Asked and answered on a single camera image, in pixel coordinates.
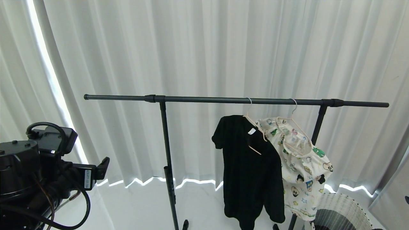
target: clothing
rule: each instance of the clothing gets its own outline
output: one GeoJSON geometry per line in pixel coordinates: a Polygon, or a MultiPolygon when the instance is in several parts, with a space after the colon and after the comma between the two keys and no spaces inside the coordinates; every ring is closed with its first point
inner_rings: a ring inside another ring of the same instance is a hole
{"type": "Polygon", "coordinates": [[[286,120],[266,118],[256,123],[280,155],[286,207],[303,220],[314,220],[324,182],[333,171],[331,162],[286,120]]]}
{"type": "Polygon", "coordinates": [[[225,215],[242,230],[253,230],[264,205],[272,221],[284,222],[281,160],[263,133],[244,116],[232,115],[220,119],[211,139],[223,149],[225,215]]]}

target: white woven basket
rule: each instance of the white woven basket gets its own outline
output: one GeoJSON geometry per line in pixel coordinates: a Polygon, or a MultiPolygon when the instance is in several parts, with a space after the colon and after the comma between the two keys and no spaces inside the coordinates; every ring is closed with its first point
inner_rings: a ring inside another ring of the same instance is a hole
{"type": "Polygon", "coordinates": [[[317,207],[317,230],[372,230],[371,221],[354,199],[343,194],[324,193],[317,207]]]}

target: horizontal rod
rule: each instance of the horizontal rod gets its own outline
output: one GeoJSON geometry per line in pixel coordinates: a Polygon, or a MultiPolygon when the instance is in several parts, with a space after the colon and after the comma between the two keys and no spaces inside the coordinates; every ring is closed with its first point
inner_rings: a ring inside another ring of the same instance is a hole
{"type": "MultiPolygon", "coordinates": [[[[121,96],[121,95],[84,95],[85,100],[118,100],[118,101],[148,101],[148,102],[201,102],[201,103],[227,103],[227,104],[250,104],[248,98],[239,97],[173,97],[163,95],[146,96],[121,96]]],[[[296,99],[298,105],[312,106],[360,106],[360,107],[389,107],[385,102],[369,101],[342,101],[339,99],[296,99]]],[[[277,104],[294,105],[292,99],[251,98],[253,104],[277,104]]]]}

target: hanger hook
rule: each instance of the hanger hook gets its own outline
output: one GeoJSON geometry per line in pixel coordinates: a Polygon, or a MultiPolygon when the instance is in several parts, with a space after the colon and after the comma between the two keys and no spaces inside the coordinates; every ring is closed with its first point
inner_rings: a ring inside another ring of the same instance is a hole
{"type": "Polygon", "coordinates": [[[292,112],[291,112],[291,115],[293,115],[293,114],[294,114],[294,111],[297,109],[298,104],[297,104],[297,101],[296,101],[295,99],[292,99],[292,98],[290,98],[290,99],[295,102],[295,108],[294,108],[294,109],[292,110],[292,112]]]}
{"type": "Polygon", "coordinates": [[[249,98],[249,97],[246,97],[246,98],[248,98],[248,99],[250,100],[250,107],[247,109],[247,114],[249,114],[249,110],[250,110],[250,108],[251,108],[252,105],[253,105],[253,101],[252,101],[252,99],[249,98]]]}

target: label sticker on robot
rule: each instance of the label sticker on robot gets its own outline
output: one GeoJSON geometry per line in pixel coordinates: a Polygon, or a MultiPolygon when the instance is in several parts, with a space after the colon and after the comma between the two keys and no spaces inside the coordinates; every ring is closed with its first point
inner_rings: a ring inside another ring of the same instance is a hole
{"type": "Polygon", "coordinates": [[[248,134],[253,134],[254,132],[255,132],[256,130],[254,129],[254,128],[252,128],[249,132],[248,132],[248,134]]]}
{"type": "Polygon", "coordinates": [[[84,188],[91,188],[91,170],[85,170],[84,188]]]}

